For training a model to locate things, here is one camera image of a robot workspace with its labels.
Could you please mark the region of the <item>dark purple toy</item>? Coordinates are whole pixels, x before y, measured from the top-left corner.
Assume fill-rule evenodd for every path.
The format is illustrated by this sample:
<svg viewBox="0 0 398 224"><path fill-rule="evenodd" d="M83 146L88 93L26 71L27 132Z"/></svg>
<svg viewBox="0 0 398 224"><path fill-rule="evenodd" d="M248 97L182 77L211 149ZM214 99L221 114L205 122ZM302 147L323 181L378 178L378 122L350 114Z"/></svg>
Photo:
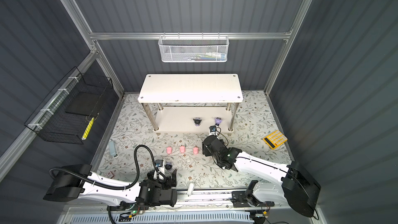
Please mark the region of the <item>dark purple toy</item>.
<svg viewBox="0 0 398 224"><path fill-rule="evenodd" d="M193 118L193 122L194 122L195 126L198 127L201 125L202 119L201 118Z"/></svg>
<svg viewBox="0 0 398 224"><path fill-rule="evenodd" d="M165 168L166 168L166 170L171 171L172 168L173 168L173 166L172 166L172 164L167 163L167 164L165 165Z"/></svg>

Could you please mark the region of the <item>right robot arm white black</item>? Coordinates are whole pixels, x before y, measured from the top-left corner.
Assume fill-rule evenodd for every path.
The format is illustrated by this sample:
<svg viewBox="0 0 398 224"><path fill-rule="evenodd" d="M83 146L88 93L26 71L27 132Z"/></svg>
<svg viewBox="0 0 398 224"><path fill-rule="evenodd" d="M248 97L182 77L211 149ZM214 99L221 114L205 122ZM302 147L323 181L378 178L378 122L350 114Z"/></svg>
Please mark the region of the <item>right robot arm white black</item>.
<svg viewBox="0 0 398 224"><path fill-rule="evenodd" d="M301 164L272 163L254 157L241 149L228 148L217 136L210 135L202 142L202 153L212 157L222 170L251 174L273 185L268 189L252 180L244 192L243 202L253 206L269 206L271 202L286 202L302 216L312 218L316 211L321 186Z"/></svg>

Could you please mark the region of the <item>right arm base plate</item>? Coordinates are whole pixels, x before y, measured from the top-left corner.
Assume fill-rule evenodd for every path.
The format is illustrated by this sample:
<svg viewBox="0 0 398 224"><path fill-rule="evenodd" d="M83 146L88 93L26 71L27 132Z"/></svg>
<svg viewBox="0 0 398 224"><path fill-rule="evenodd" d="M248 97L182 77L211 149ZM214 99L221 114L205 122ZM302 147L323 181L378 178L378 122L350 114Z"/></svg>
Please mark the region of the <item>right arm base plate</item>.
<svg viewBox="0 0 398 224"><path fill-rule="evenodd" d="M231 202L235 208L243 207L274 207L275 203L272 201L260 202L252 195L246 195L245 191L233 191L231 192Z"/></svg>

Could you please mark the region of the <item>light purple toy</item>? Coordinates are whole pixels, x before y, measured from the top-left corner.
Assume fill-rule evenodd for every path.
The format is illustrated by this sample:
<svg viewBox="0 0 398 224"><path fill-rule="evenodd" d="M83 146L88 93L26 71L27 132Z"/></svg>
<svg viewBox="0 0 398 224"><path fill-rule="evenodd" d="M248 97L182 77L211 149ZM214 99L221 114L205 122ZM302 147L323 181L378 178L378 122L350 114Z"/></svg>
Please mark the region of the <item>light purple toy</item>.
<svg viewBox="0 0 398 224"><path fill-rule="evenodd" d="M216 126L220 126L221 123L222 123L222 119L220 117L216 117L215 118L215 125Z"/></svg>

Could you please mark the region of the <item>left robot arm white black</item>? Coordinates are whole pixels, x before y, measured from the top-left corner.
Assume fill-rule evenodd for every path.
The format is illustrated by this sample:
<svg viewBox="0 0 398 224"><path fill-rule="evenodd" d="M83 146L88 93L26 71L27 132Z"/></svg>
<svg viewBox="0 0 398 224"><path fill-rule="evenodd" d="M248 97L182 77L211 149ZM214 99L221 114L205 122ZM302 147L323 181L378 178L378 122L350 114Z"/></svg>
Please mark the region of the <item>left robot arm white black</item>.
<svg viewBox="0 0 398 224"><path fill-rule="evenodd" d="M91 168L88 164L78 164L50 169L53 182L43 199L51 202L86 199L114 207L122 203L173 207L177 203L177 190L173 186L149 179L132 183L119 181L100 176Z"/></svg>

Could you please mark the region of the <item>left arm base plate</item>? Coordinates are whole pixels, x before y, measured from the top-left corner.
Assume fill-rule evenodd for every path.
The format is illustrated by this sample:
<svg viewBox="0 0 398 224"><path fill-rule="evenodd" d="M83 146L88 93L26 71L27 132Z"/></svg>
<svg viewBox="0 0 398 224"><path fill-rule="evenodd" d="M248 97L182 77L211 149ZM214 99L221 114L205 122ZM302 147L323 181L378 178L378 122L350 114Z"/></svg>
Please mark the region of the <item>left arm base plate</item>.
<svg viewBox="0 0 398 224"><path fill-rule="evenodd" d="M116 212L116 211L124 211L124 212L143 212L149 209L149 206L138 205L136 203L126 203L121 204L119 206L108 206L107 211Z"/></svg>

